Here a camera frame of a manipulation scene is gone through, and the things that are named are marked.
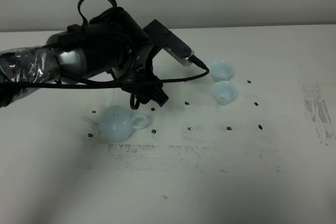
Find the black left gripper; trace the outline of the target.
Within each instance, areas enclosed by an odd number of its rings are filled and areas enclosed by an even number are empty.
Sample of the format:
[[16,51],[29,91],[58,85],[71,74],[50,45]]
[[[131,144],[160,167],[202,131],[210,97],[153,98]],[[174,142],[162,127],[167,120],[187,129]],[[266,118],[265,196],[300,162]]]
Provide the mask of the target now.
[[[104,48],[109,58],[107,72],[113,77],[104,87],[140,89],[145,83],[158,81],[146,67],[153,44],[122,7],[106,11],[104,27]],[[146,97],[159,106],[165,105],[169,97],[162,88],[163,84],[149,86]]]

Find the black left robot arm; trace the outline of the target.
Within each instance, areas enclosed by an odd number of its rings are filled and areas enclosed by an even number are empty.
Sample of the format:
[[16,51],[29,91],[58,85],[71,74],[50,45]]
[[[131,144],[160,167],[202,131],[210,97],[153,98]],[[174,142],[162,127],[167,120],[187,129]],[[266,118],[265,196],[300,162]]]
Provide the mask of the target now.
[[121,7],[51,35],[44,46],[1,52],[1,106],[38,89],[109,89],[130,93],[132,109],[168,96],[153,72],[158,46]]

